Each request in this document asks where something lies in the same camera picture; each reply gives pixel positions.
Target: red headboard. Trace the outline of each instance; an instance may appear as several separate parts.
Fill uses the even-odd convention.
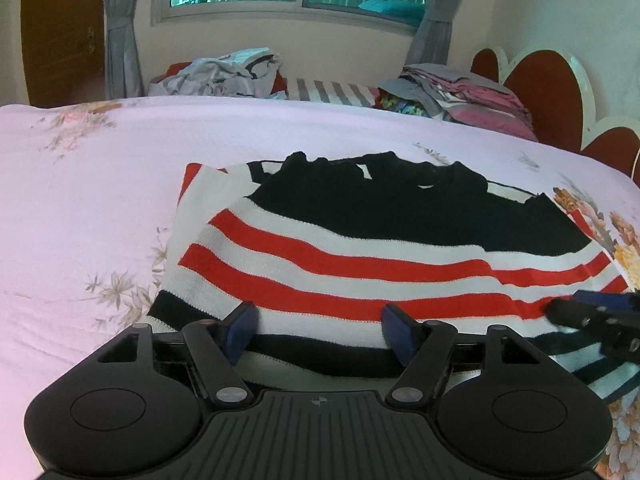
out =
[[[531,111],[540,142],[599,160],[640,186],[640,121],[618,117],[596,123],[593,91],[574,56],[540,48],[507,62],[501,48],[484,48],[471,72],[502,83],[519,97]]]

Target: cream wall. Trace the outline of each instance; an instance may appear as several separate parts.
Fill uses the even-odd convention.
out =
[[[509,59],[529,45],[563,48],[584,65],[596,118],[640,118],[640,0],[497,0],[489,44]]]
[[[452,32],[450,62],[469,66],[485,40],[495,0],[464,0]],[[268,46],[282,54],[283,74],[375,84],[396,77],[411,37],[372,28],[295,19],[212,18],[151,23],[152,0],[138,0],[135,29],[145,83],[174,62]]]
[[[0,105],[28,104],[20,42],[20,0],[0,0]]]

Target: folded clothes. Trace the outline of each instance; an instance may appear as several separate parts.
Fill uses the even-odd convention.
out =
[[[468,101],[479,104],[497,104],[515,110],[526,110],[520,99],[507,87],[491,81],[472,72],[460,72],[449,66],[423,63],[409,65],[402,70],[402,74],[412,75],[413,78],[426,79],[431,85],[440,86],[452,94],[460,94]]]
[[[530,112],[508,88],[471,72],[430,63],[405,66],[380,83],[376,108],[452,121],[537,142]]]

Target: logo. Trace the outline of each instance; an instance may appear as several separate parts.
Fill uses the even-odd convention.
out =
[[[316,397],[315,399],[311,399],[311,402],[316,406],[324,406],[329,402],[329,399],[325,399],[324,397]]]

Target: circular pad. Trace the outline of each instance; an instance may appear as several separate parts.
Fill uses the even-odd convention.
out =
[[[47,469],[81,477],[143,472],[194,439],[200,407],[183,384],[135,363],[72,370],[40,393],[24,417]]]
[[[129,390],[105,388],[88,392],[71,406],[71,416],[88,430],[121,430],[136,422],[146,409],[145,399]]]
[[[469,462],[525,478],[592,467],[611,432],[609,410],[586,386],[519,388],[482,376],[445,394],[436,421]]]
[[[545,433],[566,419],[564,404],[554,396],[532,390],[503,394],[494,400],[494,416],[507,428],[525,433]]]

